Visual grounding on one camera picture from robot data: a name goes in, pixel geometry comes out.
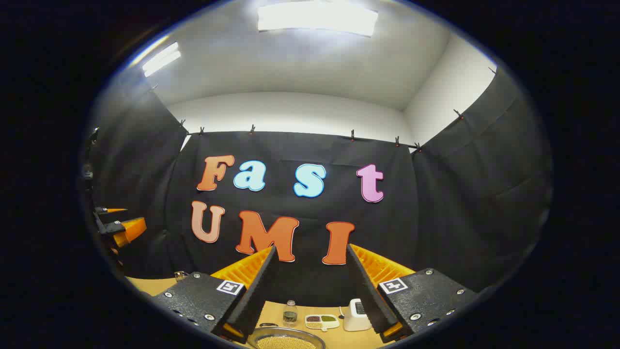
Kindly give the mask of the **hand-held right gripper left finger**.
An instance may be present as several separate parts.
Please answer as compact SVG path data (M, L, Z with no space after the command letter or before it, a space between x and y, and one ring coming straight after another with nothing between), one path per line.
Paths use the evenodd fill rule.
M231 276L193 272L151 298L164 314L213 342L246 343L266 301L268 280L279 267L277 249L269 247L244 259L258 258L258 270L245 286Z

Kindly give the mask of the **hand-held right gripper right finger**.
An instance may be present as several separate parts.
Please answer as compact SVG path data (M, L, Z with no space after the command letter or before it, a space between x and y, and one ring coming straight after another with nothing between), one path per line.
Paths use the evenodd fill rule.
M372 329L385 343L418 342L450 326L480 294L434 268L413 271L353 244L347 267Z

